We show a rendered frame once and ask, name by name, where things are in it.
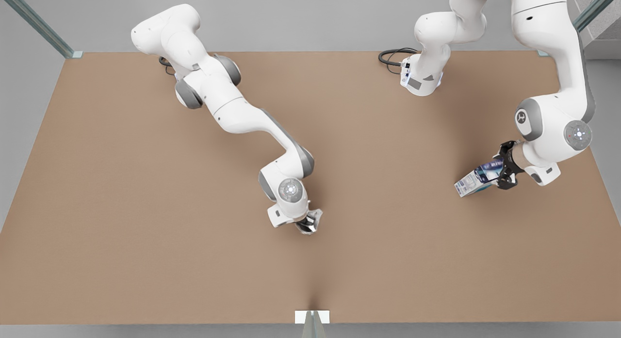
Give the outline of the clear glass cup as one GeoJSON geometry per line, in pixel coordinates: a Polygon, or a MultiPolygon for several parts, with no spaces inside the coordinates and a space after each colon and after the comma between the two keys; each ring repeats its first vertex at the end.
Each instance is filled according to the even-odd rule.
{"type": "Polygon", "coordinates": [[[317,231],[319,227],[320,217],[322,216],[323,211],[321,209],[310,210],[306,217],[312,218],[312,232],[301,232],[304,235],[311,235],[317,231]]]}

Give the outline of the white blue milk carton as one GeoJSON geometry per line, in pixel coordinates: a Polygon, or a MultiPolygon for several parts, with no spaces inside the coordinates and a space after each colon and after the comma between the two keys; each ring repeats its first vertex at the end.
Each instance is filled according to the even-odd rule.
{"type": "Polygon", "coordinates": [[[477,166],[473,171],[454,184],[460,197],[468,196],[490,186],[497,186],[503,170],[503,160],[494,160],[477,166]]]}

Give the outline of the silver frame post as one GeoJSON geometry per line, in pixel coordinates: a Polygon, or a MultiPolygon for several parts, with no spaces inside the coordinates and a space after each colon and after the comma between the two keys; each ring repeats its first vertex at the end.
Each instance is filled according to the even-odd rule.
{"type": "Polygon", "coordinates": [[[295,324],[303,324],[301,338],[327,338],[323,324],[330,323],[330,311],[295,311],[295,324]]]}
{"type": "Polygon", "coordinates": [[[569,65],[581,68],[581,62],[591,59],[621,59],[621,39],[612,46],[596,46],[589,50],[581,32],[592,16],[598,15],[614,0],[593,0],[577,18],[568,15],[566,0],[535,0],[535,7],[514,12],[512,24],[515,38],[524,46],[551,57],[559,68],[569,65]]]}
{"type": "Polygon", "coordinates": [[[82,58],[83,51],[73,50],[24,0],[4,0],[64,58],[82,58]]]}

